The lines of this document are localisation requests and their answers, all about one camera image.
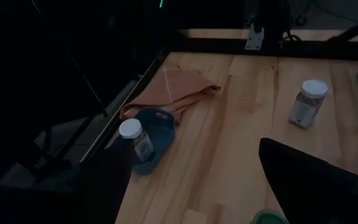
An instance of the peach fabric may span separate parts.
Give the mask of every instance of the peach fabric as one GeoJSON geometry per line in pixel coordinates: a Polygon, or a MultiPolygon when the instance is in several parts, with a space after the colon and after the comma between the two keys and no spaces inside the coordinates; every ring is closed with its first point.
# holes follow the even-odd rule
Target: peach fabric
{"type": "Polygon", "coordinates": [[[146,89],[121,108],[121,119],[133,118],[143,108],[157,107],[173,113],[175,121],[180,124],[181,113],[187,106],[213,96],[221,88],[199,71],[171,68],[166,69],[166,73],[168,87],[164,72],[159,70],[146,89]]]}

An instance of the metal frame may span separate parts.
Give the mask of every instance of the metal frame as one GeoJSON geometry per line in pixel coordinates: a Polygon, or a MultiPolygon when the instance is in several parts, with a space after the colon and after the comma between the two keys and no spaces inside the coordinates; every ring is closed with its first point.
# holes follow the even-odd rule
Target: metal frame
{"type": "MultiPolygon", "coordinates": [[[[281,0],[259,0],[259,2],[260,6],[273,3],[276,4],[277,7],[280,7],[280,4],[283,3],[281,0]]],[[[327,41],[283,40],[284,32],[290,35],[288,24],[277,27],[277,20],[275,20],[275,18],[287,21],[289,11],[286,6],[284,6],[283,14],[280,11],[274,11],[275,9],[276,7],[270,6],[269,8],[263,7],[262,10],[260,8],[258,11],[259,18],[257,16],[255,26],[263,27],[265,30],[265,39],[263,40],[260,50],[246,50],[247,40],[245,39],[190,38],[177,32],[176,36],[170,40],[167,46],[161,51],[161,57],[155,58],[121,107],[129,103],[144,90],[170,52],[358,60],[358,42],[349,42],[349,40],[358,35],[358,25],[351,27],[342,34],[334,36],[327,41]],[[273,14],[273,16],[267,19],[260,18],[261,16],[269,14],[273,14]]],[[[100,151],[100,149],[104,149],[118,129],[120,123],[119,111],[117,111],[81,161],[89,159],[100,151]]]]}

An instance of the plastic bottle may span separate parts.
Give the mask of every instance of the plastic bottle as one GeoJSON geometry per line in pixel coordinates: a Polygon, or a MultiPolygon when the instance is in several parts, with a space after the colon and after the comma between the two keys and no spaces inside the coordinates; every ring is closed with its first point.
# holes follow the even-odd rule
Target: plastic bottle
{"type": "Polygon", "coordinates": [[[133,139],[134,149],[139,162],[147,161],[153,154],[153,144],[138,119],[131,118],[122,122],[119,126],[119,134],[124,139],[133,139]]]}
{"type": "Polygon", "coordinates": [[[320,80],[306,80],[296,97],[290,121],[307,128],[314,121],[328,91],[327,84],[320,80]]]}

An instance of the wooden tabletop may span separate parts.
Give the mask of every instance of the wooden tabletop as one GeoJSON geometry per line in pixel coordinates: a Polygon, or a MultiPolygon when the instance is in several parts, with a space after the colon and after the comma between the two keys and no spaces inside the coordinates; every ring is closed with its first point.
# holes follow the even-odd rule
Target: wooden tabletop
{"type": "MultiPolygon", "coordinates": [[[[210,38],[246,33],[190,32],[210,38]]],[[[293,33],[324,40],[338,31],[293,33]]],[[[185,111],[152,174],[132,174],[116,223],[248,224],[263,208],[281,211],[259,161],[262,137],[358,174],[358,62],[188,53],[171,53],[170,62],[201,70],[222,90],[185,111]],[[288,116],[307,79],[324,80],[329,91],[304,130],[288,123],[288,116]]]]}

